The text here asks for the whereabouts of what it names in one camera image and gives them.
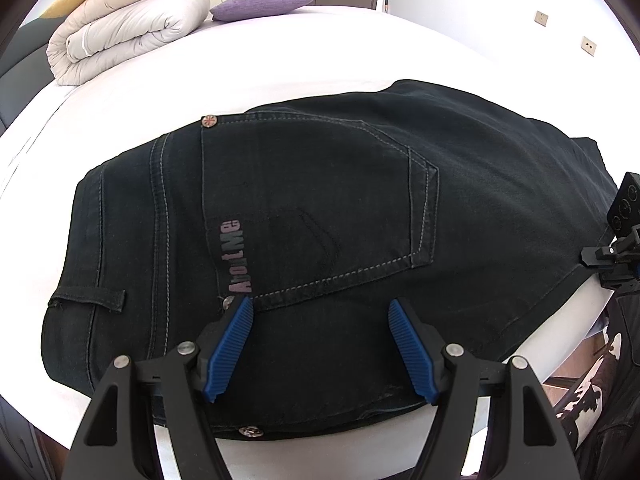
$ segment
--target camera lens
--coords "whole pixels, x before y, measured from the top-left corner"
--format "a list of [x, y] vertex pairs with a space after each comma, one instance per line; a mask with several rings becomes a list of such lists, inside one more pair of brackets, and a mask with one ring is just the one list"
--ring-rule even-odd
[[624, 218], [625, 220], [629, 218], [629, 216], [631, 215], [631, 204], [629, 203], [629, 200], [623, 198], [622, 202], [620, 202], [620, 207], [618, 208], [618, 210], [620, 211], [620, 216], [622, 216], [622, 218]]

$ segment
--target black jeans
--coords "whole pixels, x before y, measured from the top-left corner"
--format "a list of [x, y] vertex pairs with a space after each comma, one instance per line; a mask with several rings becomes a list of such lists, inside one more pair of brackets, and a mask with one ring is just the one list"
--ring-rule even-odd
[[161, 356], [245, 293], [216, 435], [369, 424], [422, 402], [390, 300], [502, 359], [591, 274], [615, 193], [594, 141], [422, 82], [189, 124], [79, 183], [44, 363], [90, 395], [117, 355]]

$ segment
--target electrical outlet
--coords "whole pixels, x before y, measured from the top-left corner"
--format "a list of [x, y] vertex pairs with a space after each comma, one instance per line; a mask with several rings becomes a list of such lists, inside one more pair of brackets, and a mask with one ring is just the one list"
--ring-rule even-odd
[[544, 12], [540, 12], [539, 10], [536, 12], [536, 17], [534, 18], [536, 23], [539, 23], [543, 27], [546, 27], [546, 20], [549, 19], [549, 16]]
[[591, 41], [589, 38], [582, 38], [582, 49], [588, 54], [591, 54], [593, 56], [596, 53], [596, 47], [597, 45], [593, 43], [593, 41]]

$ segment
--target union jack rivet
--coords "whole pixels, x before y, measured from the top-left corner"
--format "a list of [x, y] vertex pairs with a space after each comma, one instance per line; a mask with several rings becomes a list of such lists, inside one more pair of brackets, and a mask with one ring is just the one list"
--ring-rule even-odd
[[204, 126], [205, 128], [215, 126], [217, 122], [218, 118], [215, 115], [205, 115], [202, 118], [202, 126]]

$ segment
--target gray headboard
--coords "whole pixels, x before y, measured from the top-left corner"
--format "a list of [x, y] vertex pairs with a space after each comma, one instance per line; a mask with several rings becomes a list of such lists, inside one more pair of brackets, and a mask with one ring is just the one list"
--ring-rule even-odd
[[23, 25], [0, 57], [0, 136], [40, 90], [53, 81], [47, 43], [64, 18]]

